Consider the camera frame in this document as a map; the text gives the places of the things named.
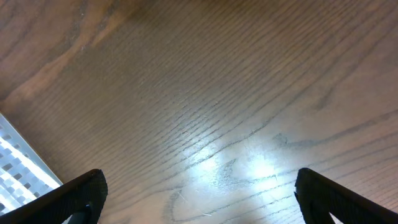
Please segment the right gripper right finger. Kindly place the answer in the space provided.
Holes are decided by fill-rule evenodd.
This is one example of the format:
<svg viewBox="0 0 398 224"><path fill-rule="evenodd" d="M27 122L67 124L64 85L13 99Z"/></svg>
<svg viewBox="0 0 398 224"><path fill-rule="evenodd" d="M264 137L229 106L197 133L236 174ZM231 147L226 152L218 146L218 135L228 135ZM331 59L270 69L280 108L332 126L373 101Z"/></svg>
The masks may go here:
<svg viewBox="0 0 398 224"><path fill-rule="evenodd" d="M309 168L298 170L295 198L306 224L397 223L397 213Z"/></svg>

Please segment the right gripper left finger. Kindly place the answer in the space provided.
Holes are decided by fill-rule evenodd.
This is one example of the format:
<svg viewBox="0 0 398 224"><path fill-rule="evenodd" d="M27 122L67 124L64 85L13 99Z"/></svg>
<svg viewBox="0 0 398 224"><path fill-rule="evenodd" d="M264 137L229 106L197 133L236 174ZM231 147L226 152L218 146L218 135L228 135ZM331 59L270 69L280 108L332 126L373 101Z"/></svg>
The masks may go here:
<svg viewBox="0 0 398 224"><path fill-rule="evenodd" d="M1 223L89 223L100 219L108 195L103 171L93 169L1 216Z"/></svg>

